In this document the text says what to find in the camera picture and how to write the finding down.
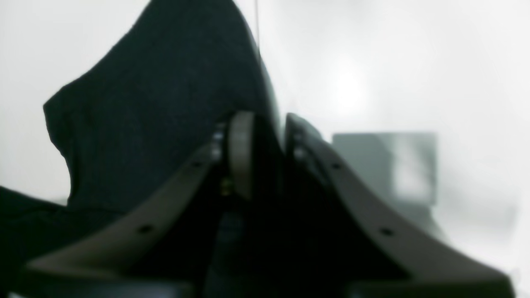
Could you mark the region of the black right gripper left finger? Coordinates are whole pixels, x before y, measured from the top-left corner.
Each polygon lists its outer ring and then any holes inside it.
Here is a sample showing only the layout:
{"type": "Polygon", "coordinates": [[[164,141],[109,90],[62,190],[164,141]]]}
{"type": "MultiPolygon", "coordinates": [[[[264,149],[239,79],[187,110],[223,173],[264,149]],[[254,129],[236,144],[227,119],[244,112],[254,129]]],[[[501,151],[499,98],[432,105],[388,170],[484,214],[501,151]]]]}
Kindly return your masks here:
{"type": "Polygon", "coordinates": [[[257,117],[233,113],[144,203],[93,235],[30,261],[25,298],[193,298],[220,218],[254,198],[257,117]]]}

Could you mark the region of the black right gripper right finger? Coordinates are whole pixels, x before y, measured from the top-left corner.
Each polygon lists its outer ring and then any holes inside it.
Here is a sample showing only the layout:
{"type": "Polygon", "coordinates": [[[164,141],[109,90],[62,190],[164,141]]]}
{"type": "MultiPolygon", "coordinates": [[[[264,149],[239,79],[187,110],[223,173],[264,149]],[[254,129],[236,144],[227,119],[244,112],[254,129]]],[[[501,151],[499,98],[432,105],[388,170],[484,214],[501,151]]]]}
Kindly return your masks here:
{"type": "Polygon", "coordinates": [[[513,298],[506,274],[472,260],[415,228],[392,211],[348,168],[301,117],[288,113],[286,146],[297,158],[312,154],[348,218],[396,266],[405,279],[356,281],[348,298],[513,298]]]}

